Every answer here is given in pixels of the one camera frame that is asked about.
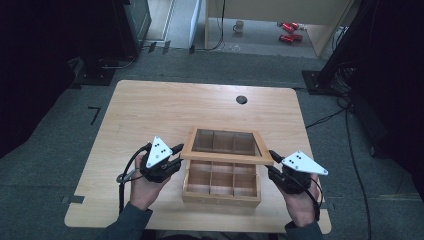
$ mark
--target wooden box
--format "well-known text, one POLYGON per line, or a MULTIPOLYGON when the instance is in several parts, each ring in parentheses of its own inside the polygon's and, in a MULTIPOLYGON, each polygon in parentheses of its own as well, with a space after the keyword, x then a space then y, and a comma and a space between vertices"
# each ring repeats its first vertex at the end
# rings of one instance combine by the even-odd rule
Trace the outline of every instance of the wooden box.
POLYGON ((256 207, 261 202, 257 164, 273 160, 257 131, 194 127, 181 151, 187 161, 183 201, 256 207))

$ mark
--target gray carpet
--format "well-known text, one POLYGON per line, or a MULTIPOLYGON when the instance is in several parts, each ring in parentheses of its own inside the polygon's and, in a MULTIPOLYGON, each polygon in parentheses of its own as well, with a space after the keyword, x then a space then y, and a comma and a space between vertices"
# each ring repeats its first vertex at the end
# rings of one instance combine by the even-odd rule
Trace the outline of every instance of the gray carpet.
MULTIPOLYGON (((94 239, 101 229, 69 228, 64 196, 74 193, 116 83, 122 79, 304 87, 301 70, 324 60, 161 49, 117 70, 109 87, 68 89, 32 137, 0 160, 0 239, 94 239), (91 125, 95 110, 99 116, 91 125)), ((336 112, 335 97, 298 91, 305 124, 336 112)), ((368 196, 372 239, 422 239, 424 205, 410 175, 391 159, 373 159, 354 113, 347 115, 353 151, 368 196)), ((332 231, 326 239, 366 239, 362 191, 349 152, 344 113, 308 129, 314 157, 330 175, 321 177, 332 231)))

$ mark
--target black cable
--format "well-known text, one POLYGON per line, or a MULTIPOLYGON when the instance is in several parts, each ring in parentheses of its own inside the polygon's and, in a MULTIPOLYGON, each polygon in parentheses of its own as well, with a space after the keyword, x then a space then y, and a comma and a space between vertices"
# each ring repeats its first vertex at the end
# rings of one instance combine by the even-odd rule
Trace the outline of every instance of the black cable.
POLYGON ((317 185, 317 187, 318 187, 318 189, 319 189, 319 192, 321 193, 321 200, 320 200, 320 202, 319 202, 319 205, 318 205, 318 207, 321 207, 321 205, 322 205, 322 201, 324 200, 324 194, 323 194, 323 192, 322 192, 322 188, 321 188, 321 186, 317 183, 317 181, 315 181, 313 178, 310 178, 316 185, 317 185))
POLYGON ((371 28, 370 28, 370 39, 368 40, 368 49, 370 49, 371 47, 372 32, 374 29, 374 22, 375 22, 375 16, 377 15, 378 5, 380 5, 380 0, 377 1, 377 4, 375 5, 375 9, 374 9, 374 14, 372 16, 372 22, 371 22, 371 28))
POLYGON ((339 113, 343 112, 344 110, 345 110, 345 109, 340 109, 340 110, 339 110, 339 111, 337 111, 336 113, 333 113, 333 114, 331 114, 331 115, 328 115, 328 116, 326 116, 326 117, 323 117, 323 118, 321 118, 321 119, 317 120, 316 122, 314 122, 314 123, 311 123, 311 124, 307 125, 305 128, 306 128, 306 129, 308 129, 308 128, 313 127, 313 126, 316 126, 316 125, 318 125, 318 124, 321 124, 321 123, 327 122, 327 121, 328 121, 328 120, 330 120, 332 117, 334 117, 334 116, 336 116, 337 114, 339 114, 339 113))
POLYGON ((152 146, 151 143, 147 143, 146 145, 144 145, 143 147, 141 147, 140 149, 138 149, 137 152, 135 152, 133 154, 133 156, 131 157, 131 159, 128 161, 127 166, 125 167, 124 172, 120 175, 121 179, 120 179, 120 184, 119 184, 119 214, 121 214, 121 212, 124 210, 125 183, 128 182, 128 180, 125 180, 125 177, 128 174, 128 169, 130 168, 132 162, 134 162, 134 159, 138 156, 138 154, 140 154, 144 150, 147 150, 151 146, 152 146))
POLYGON ((140 178, 144 178, 144 176, 140 176, 140 177, 137 177, 137 178, 131 178, 127 182, 132 182, 132 181, 135 181, 135 180, 140 179, 140 178))
POLYGON ((349 142, 350 156, 352 158, 353 168, 355 169, 355 173, 356 173, 356 176, 357 176, 358 181, 359 181, 359 185, 360 185, 361 190, 362 190, 362 196, 364 198, 365 210, 366 210, 366 214, 367 214, 368 239, 371 240, 371 217, 370 217, 370 210, 369 210, 369 206, 368 206, 368 197, 367 197, 367 194, 365 192, 365 187, 364 187, 364 184, 362 183, 361 176, 359 175, 358 167, 356 166, 355 156, 353 155, 352 139, 351 139, 349 123, 348 123, 348 119, 349 119, 348 113, 349 113, 349 111, 346 110, 345 122, 346 122, 347 138, 348 138, 348 142, 349 142))
POLYGON ((131 64, 134 62, 134 60, 135 60, 135 57, 133 57, 129 63, 127 63, 126 65, 123 65, 123 66, 116 66, 116 67, 101 67, 101 68, 102 68, 102 69, 123 69, 123 68, 126 68, 126 67, 128 67, 129 65, 131 65, 131 64))
POLYGON ((297 181, 296 178, 286 174, 285 172, 281 172, 281 175, 283 175, 286 178, 289 178, 291 181, 293 181, 294 183, 299 185, 299 187, 301 187, 303 189, 303 191, 309 196, 309 198, 312 200, 312 205, 313 205, 313 208, 314 208, 314 211, 315 211, 315 220, 319 221, 320 205, 318 204, 318 201, 314 198, 314 196, 312 196, 311 192, 309 192, 308 189, 306 189, 299 181, 297 181))

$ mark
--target black stand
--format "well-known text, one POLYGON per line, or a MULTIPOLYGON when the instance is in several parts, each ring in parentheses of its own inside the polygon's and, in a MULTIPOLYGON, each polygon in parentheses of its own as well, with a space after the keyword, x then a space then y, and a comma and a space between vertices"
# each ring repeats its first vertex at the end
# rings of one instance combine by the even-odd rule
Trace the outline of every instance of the black stand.
POLYGON ((331 84, 323 86, 319 81, 320 71, 302 70, 303 80, 310 95, 338 96, 340 93, 331 87, 331 84))
POLYGON ((96 68, 87 69, 85 65, 82 67, 77 77, 75 78, 74 85, 95 85, 95 86, 109 86, 115 74, 114 68, 96 68))
POLYGON ((108 61, 107 66, 110 68, 102 67, 98 61, 87 59, 83 60, 84 65, 77 74, 74 82, 74 88, 81 88, 81 85, 94 85, 94 86, 109 86, 115 70, 118 66, 116 61, 108 61))

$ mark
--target cable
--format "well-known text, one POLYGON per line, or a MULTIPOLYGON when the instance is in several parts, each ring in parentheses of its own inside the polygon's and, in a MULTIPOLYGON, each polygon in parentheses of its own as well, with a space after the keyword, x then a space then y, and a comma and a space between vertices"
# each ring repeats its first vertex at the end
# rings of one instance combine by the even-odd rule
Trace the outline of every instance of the cable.
POLYGON ((347 138, 348 138, 348 142, 349 142, 350 156, 352 158, 353 167, 355 169, 355 173, 356 173, 356 176, 357 176, 358 181, 359 181, 359 185, 360 185, 361 190, 362 190, 362 196, 364 197, 365 210, 366 210, 366 214, 367 214, 367 223, 368 223, 368 239, 371 240, 371 217, 370 217, 370 210, 369 210, 369 206, 368 206, 368 197, 367 197, 367 194, 365 192, 365 187, 364 187, 364 184, 362 183, 361 176, 359 175, 358 167, 356 166, 355 156, 353 155, 352 139, 351 139, 349 123, 348 123, 348 119, 349 119, 348 118, 348 112, 349 111, 346 110, 345 122, 346 122, 347 138))
POLYGON ((319 205, 318 205, 318 207, 321 207, 321 205, 322 205, 322 201, 324 200, 324 194, 323 194, 323 192, 322 192, 322 188, 321 188, 321 186, 317 183, 317 181, 315 181, 313 178, 310 178, 316 185, 317 185, 317 187, 318 187, 318 189, 319 189, 319 192, 321 193, 321 200, 320 200, 320 202, 319 202, 319 205))
POLYGON ((316 125, 318 125, 318 124, 321 124, 321 123, 327 122, 327 121, 328 121, 328 120, 330 120, 332 117, 334 117, 334 116, 336 116, 337 114, 339 114, 339 113, 343 112, 344 110, 345 110, 345 109, 340 109, 340 110, 339 110, 339 111, 337 111, 336 113, 333 113, 333 114, 331 114, 331 115, 328 115, 328 116, 326 116, 326 117, 323 117, 323 118, 321 118, 321 119, 317 120, 316 122, 314 122, 314 123, 312 123, 312 124, 307 125, 305 128, 306 128, 306 129, 308 129, 308 128, 313 127, 313 126, 316 126, 316 125))
POLYGON ((131 65, 133 62, 134 62, 134 60, 135 60, 135 57, 133 57, 132 59, 131 59, 131 61, 128 63, 128 64, 126 64, 126 65, 124 65, 124 66, 117 66, 117 67, 102 67, 103 69, 122 69, 122 68, 126 68, 126 67, 128 67, 129 65, 131 65))
POLYGON ((371 22, 371 28, 370 28, 370 39, 368 40, 368 49, 370 49, 371 47, 372 31, 374 29, 374 22, 375 22, 375 16, 377 15, 378 5, 380 5, 380 0, 377 1, 377 4, 375 5, 375 9, 374 9, 374 14, 372 16, 372 22, 371 22))

